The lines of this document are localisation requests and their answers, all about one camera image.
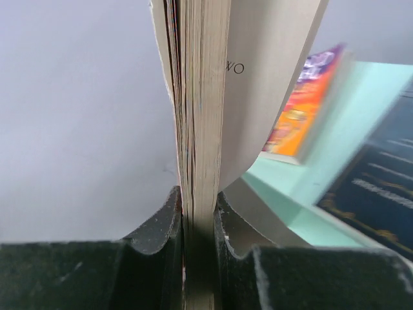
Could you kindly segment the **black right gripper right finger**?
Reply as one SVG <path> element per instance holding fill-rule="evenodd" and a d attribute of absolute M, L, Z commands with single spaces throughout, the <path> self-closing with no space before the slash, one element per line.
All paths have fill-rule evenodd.
<path fill-rule="evenodd" d="M 223 309 L 411 309 L 412 271 L 392 251 L 278 247 L 217 197 Z"/>

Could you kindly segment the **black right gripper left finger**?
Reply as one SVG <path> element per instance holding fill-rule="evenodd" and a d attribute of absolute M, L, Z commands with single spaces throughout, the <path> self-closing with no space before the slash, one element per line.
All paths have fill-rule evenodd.
<path fill-rule="evenodd" d="M 116 241 L 4 243 L 2 309 L 182 309 L 181 194 Z"/>

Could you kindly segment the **dark blue paperback book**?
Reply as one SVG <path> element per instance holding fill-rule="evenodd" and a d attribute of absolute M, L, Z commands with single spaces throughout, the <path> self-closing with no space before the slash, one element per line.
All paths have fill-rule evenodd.
<path fill-rule="evenodd" d="M 412 91 L 398 97 L 317 206 L 412 259 Z"/>

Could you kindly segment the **Roald Dahl Charlie book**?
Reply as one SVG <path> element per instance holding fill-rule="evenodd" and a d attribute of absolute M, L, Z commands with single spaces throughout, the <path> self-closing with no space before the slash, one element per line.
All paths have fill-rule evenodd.
<path fill-rule="evenodd" d="M 260 156 L 303 164 L 351 68 L 352 52 L 345 43 L 308 56 Z"/>

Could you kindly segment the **dark brown Edward Tulane book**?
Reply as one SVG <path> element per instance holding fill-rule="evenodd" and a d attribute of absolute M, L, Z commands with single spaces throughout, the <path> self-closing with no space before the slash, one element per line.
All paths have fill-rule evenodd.
<path fill-rule="evenodd" d="M 151 1 L 174 115 L 185 309 L 218 309 L 215 215 L 291 95 L 326 1 Z"/>

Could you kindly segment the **mint green wooden cube shelf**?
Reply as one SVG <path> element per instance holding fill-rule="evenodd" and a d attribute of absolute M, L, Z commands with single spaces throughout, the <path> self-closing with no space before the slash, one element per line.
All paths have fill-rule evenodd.
<path fill-rule="evenodd" d="M 310 245 L 379 248 L 379 243 L 315 204 L 411 77 L 410 65 L 357 62 L 305 164 L 258 158 L 243 180 Z"/>

